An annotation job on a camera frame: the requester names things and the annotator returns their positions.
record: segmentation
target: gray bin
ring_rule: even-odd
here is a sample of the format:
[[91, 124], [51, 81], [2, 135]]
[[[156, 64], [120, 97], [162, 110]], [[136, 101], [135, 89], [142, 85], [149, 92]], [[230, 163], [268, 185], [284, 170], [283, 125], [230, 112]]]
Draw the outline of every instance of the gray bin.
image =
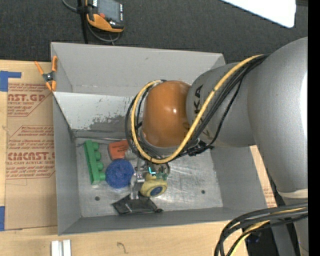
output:
[[108, 143], [125, 138], [126, 111], [146, 83], [192, 84], [224, 65], [222, 54], [52, 43], [51, 56], [58, 58], [53, 118], [59, 235], [225, 221], [267, 207], [249, 147], [173, 161], [168, 190], [152, 198], [161, 213], [119, 216], [111, 203], [128, 190], [90, 184], [85, 140], [101, 143], [107, 165]]

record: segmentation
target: yellow cable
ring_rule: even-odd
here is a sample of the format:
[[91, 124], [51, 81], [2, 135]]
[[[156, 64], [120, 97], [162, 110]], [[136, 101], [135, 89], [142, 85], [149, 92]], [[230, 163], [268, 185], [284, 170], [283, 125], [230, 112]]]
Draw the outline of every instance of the yellow cable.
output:
[[[305, 207], [296, 208], [296, 209], [289, 209], [289, 210], [277, 211], [277, 212], [271, 213], [270, 215], [279, 214], [279, 213], [291, 213], [291, 212], [299, 211], [299, 210], [302, 210], [302, 209], [305, 209]], [[266, 224], [266, 223], [268, 223], [268, 222], [270, 222], [270, 220], [261, 221], [261, 222], [258, 222], [258, 223], [255, 223], [255, 224], [249, 226], [249, 227], [243, 232], [243, 234], [246, 234], [246, 233], [247, 233], [247, 234], [244, 235], [244, 236], [239, 240], [239, 242], [237, 243], [237, 245], [234, 247], [232, 253], [230, 253], [230, 256], [233, 256], [233, 255], [236, 253], [236, 250], [237, 250], [237, 248], [239, 247], [239, 245], [242, 243], [243, 240], [245, 240], [248, 236], [250, 236], [251, 231], [256, 230], [256, 229], [262, 227], [264, 224]]]
[[203, 116], [206, 108], [208, 107], [210, 101], [212, 100], [212, 98], [214, 97], [215, 93], [217, 90], [219, 90], [219, 88], [224, 84], [224, 82], [233, 74], [235, 73], [238, 69], [240, 69], [242, 66], [244, 66], [246, 63], [248, 63], [249, 61], [257, 58], [261, 56], [260, 55], [255, 55], [252, 57], [249, 57], [241, 62], [239, 62], [237, 65], [235, 65], [233, 68], [231, 68], [222, 78], [221, 80], [215, 85], [215, 87], [213, 88], [213, 90], [210, 92], [209, 96], [206, 98], [206, 100], [203, 103], [203, 106], [201, 107], [199, 113], [197, 114], [194, 122], [192, 123], [189, 131], [187, 132], [186, 136], [184, 137], [183, 141], [181, 142], [181, 144], [179, 145], [179, 147], [168, 157], [164, 158], [164, 159], [156, 159], [153, 158], [152, 156], [148, 155], [140, 146], [137, 136], [136, 136], [136, 131], [135, 131], [135, 112], [136, 112], [136, 108], [137, 108], [137, 104], [139, 101], [139, 98], [141, 97], [141, 95], [144, 93], [144, 91], [146, 89], [148, 89], [149, 87], [155, 85], [156, 83], [161, 82], [160, 80], [155, 80], [152, 82], [149, 82], [148, 84], [146, 84], [141, 91], [138, 93], [137, 97], [135, 98], [135, 101], [133, 103], [132, 106], [132, 113], [131, 113], [131, 131], [132, 131], [132, 138], [133, 141], [137, 147], [137, 149], [139, 150], [140, 154], [148, 159], [150, 162], [154, 163], [154, 164], [165, 164], [171, 160], [173, 160], [185, 147], [185, 145], [187, 144], [187, 142], [190, 140], [190, 138], [192, 137], [201, 117]]

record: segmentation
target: cardboard sheet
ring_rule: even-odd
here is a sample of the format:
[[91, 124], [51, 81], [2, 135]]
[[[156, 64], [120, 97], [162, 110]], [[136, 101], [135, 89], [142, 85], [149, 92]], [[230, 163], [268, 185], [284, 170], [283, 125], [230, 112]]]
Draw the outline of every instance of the cardboard sheet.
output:
[[[41, 62], [44, 72], [51, 63]], [[5, 230], [57, 225], [52, 94], [33, 61], [1, 61], [9, 78], [6, 118]]]

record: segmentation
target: electronic device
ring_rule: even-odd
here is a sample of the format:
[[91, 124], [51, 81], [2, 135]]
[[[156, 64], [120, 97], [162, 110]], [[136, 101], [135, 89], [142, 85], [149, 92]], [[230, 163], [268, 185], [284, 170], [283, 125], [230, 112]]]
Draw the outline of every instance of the electronic device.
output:
[[100, 30], [120, 33], [125, 29], [124, 5], [115, 0], [85, 0], [87, 22]]

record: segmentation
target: orange block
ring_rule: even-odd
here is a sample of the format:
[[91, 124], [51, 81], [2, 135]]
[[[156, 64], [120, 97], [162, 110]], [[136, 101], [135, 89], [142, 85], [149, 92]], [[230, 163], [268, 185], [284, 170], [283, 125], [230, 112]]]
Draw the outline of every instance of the orange block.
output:
[[124, 159], [126, 151], [128, 149], [129, 149], [129, 143], [126, 139], [121, 141], [111, 142], [108, 145], [108, 151], [109, 151], [111, 160]]

